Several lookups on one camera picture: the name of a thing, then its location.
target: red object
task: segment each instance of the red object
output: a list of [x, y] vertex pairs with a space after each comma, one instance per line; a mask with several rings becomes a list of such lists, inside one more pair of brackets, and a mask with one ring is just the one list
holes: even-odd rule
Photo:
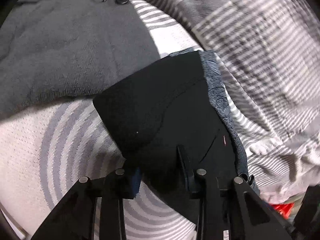
[[292, 208], [294, 206], [294, 203], [290, 204], [271, 204], [271, 206], [277, 210], [285, 219], [288, 219]]

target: black garment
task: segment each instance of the black garment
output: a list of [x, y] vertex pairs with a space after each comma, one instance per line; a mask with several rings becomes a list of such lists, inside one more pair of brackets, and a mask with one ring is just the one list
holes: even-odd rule
[[[98, 95], [93, 104], [122, 155], [169, 206], [196, 223], [199, 206], [177, 176], [177, 145], [194, 169], [205, 168], [228, 188], [238, 153], [208, 98], [199, 52], [163, 58]], [[246, 165], [242, 159], [240, 165]]]

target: gray fleece blanket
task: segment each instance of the gray fleece blanket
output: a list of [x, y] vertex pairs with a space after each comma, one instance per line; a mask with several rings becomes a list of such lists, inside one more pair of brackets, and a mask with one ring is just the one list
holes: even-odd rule
[[133, 5], [101, 1], [18, 1], [0, 28], [0, 119], [97, 94], [160, 58]]

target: metal screw head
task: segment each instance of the metal screw head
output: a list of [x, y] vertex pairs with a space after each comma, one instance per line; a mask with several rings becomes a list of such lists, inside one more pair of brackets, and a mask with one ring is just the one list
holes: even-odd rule
[[241, 184], [241, 183], [243, 182], [243, 179], [242, 179], [241, 177], [235, 177], [233, 180], [234, 180], [235, 183], [237, 183], [237, 184]]
[[116, 174], [117, 175], [123, 175], [124, 174], [124, 169], [116, 169]]
[[205, 169], [197, 169], [197, 174], [201, 175], [201, 176], [204, 176], [204, 175], [207, 174], [207, 171]]
[[83, 176], [83, 177], [81, 177], [80, 179], [79, 179], [79, 182], [80, 183], [86, 183], [88, 181], [88, 177], [86, 177], [86, 176]]

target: gray and white striped cloth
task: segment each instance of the gray and white striped cloth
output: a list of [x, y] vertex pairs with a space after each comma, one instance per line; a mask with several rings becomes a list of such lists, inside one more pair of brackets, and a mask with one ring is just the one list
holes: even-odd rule
[[[320, 182], [320, 24], [305, 0], [131, 3], [162, 56], [199, 49], [184, 29], [216, 52], [263, 199], [281, 203]], [[29, 107], [0, 123], [0, 145], [0, 201], [30, 234], [80, 176], [102, 177], [123, 163], [91, 99]], [[124, 213], [128, 239], [194, 236], [195, 225], [144, 184]]]

